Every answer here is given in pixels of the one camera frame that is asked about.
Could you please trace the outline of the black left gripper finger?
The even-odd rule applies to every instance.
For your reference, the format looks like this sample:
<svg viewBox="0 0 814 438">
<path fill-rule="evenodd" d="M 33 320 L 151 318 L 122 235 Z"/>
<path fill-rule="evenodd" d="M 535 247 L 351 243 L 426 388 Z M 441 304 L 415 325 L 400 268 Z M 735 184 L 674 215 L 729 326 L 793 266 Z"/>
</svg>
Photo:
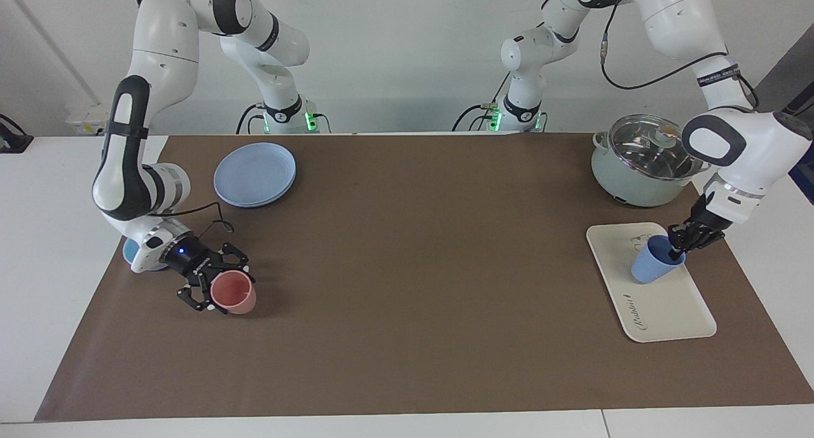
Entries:
<svg viewBox="0 0 814 438">
<path fill-rule="evenodd" d="M 679 261 L 693 249 L 694 229 L 692 226 L 669 226 L 668 240 L 671 244 L 668 257 L 672 261 Z"/>
<path fill-rule="evenodd" d="M 699 231 L 689 237 L 689 241 L 687 243 L 687 253 L 692 252 L 692 250 L 700 250 L 705 247 L 712 245 L 723 239 L 725 237 L 725 233 L 723 231 Z"/>
</svg>

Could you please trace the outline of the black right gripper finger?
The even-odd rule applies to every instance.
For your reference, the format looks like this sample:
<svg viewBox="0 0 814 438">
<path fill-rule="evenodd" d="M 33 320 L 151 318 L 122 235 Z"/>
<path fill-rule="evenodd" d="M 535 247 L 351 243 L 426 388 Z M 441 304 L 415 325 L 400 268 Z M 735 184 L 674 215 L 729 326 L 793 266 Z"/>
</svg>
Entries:
<svg viewBox="0 0 814 438">
<path fill-rule="evenodd" d="M 177 297 L 192 310 L 218 311 L 221 314 L 229 314 L 226 308 L 214 302 L 209 285 L 200 285 L 200 282 L 187 282 L 177 290 Z"/>
<path fill-rule="evenodd" d="M 250 281 L 256 281 L 249 271 L 248 256 L 232 243 L 224 243 L 219 252 L 213 253 L 209 268 L 224 271 L 239 271 L 247 274 Z"/>
</svg>

